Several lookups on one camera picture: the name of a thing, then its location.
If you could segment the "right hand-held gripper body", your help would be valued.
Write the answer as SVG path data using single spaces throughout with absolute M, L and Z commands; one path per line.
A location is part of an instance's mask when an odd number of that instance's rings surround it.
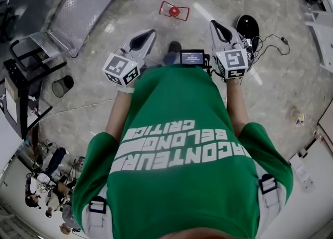
M 241 36 L 239 42 L 214 49 L 213 57 L 224 80 L 242 78 L 253 63 L 252 44 Z

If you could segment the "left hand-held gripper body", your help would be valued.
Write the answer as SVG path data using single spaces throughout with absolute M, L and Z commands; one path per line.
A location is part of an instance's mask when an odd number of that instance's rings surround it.
M 103 72 L 108 80 L 119 86 L 128 86 L 137 79 L 141 67 L 145 64 L 146 51 L 135 51 L 131 48 L 118 48 L 107 58 Z

